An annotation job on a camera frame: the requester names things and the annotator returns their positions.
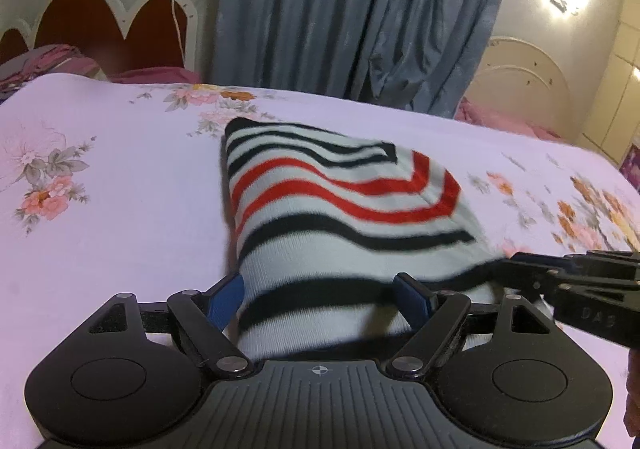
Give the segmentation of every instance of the striped blanket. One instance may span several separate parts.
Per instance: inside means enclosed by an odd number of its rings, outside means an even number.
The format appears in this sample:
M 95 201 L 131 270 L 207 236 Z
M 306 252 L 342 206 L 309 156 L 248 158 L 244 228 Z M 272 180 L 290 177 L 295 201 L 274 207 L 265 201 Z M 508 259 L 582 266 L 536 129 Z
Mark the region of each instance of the striped blanket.
M 392 304 L 398 272 L 494 300 L 482 283 L 497 253 L 433 159 L 303 124 L 237 118 L 225 135 L 252 359 L 380 358 L 409 330 Z

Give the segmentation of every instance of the screw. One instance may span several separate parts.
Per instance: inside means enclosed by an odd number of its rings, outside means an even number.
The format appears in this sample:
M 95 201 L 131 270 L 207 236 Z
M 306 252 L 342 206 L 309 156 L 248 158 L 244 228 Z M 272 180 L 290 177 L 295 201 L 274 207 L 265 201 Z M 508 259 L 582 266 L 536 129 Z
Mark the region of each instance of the screw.
M 228 371 L 229 373 L 237 373 L 238 371 L 242 371 L 245 369 L 249 363 L 246 359 L 242 357 L 236 357 L 231 355 L 229 357 L 222 357 L 217 363 L 216 366 L 224 371 Z
M 424 363 L 417 357 L 398 357 L 392 363 L 395 369 L 405 373 L 415 373 L 424 366 Z

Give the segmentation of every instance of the headboard frame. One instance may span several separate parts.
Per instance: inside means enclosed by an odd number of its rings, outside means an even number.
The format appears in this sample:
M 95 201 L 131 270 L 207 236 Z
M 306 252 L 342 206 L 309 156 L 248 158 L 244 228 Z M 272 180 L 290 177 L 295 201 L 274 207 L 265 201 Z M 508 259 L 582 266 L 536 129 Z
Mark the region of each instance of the headboard frame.
M 491 38 L 465 96 L 474 104 L 545 126 L 572 142 L 572 97 L 559 66 L 515 38 Z
M 194 70 L 197 12 L 191 0 L 174 1 L 184 61 L 171 0 L 137 0 L 129 10 L 120 0 L 50 0 L 33 28 L 17 20 L 2 33 L 0 62 L 24 47 L 66 43 L 97 60 L 108 74 L 149 66 Z

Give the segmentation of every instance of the mattress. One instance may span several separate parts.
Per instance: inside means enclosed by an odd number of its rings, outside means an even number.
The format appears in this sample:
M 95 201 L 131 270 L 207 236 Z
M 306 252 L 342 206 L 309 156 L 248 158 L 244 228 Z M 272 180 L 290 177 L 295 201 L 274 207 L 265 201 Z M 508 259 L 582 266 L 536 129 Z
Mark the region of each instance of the mattress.
M 115 85 L 49 74 L 0 107 L 0 447 L 42 440 L 24 381 L 113 294 L 164 301 L 234 266 L 221 136 L 234 117 L 395 142 L 444 165 L 511 254 L 640 247 L 640 196 L 604 159 L 463 122 L 279 90 Z M 607 371 L 622 426 L 626 350 L 566 329 Z

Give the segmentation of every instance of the human hand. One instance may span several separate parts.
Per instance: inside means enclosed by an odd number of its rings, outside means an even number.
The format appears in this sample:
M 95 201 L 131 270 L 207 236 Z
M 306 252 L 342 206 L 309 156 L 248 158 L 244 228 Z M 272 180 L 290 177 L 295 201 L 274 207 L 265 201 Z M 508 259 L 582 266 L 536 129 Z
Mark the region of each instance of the human hand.
M 629 375 L 626 378 L 625 426 L 629 436 L 640 436 L 640 351 L 629 351 Z

